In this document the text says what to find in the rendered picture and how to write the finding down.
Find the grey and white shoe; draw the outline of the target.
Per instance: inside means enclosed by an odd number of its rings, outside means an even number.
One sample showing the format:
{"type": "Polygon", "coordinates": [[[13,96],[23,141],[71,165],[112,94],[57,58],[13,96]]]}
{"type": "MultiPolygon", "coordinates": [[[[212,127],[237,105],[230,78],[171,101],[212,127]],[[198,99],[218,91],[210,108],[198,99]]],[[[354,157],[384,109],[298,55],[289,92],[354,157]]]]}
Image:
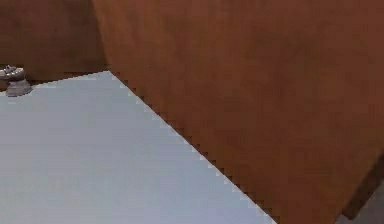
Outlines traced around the grey and white shoe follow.
{"type": "Polygon", "coordinates": [[[25,70],[22,67],[6,65],[0,69],[0,80],[19,80],[25,78],[25,70]]]}

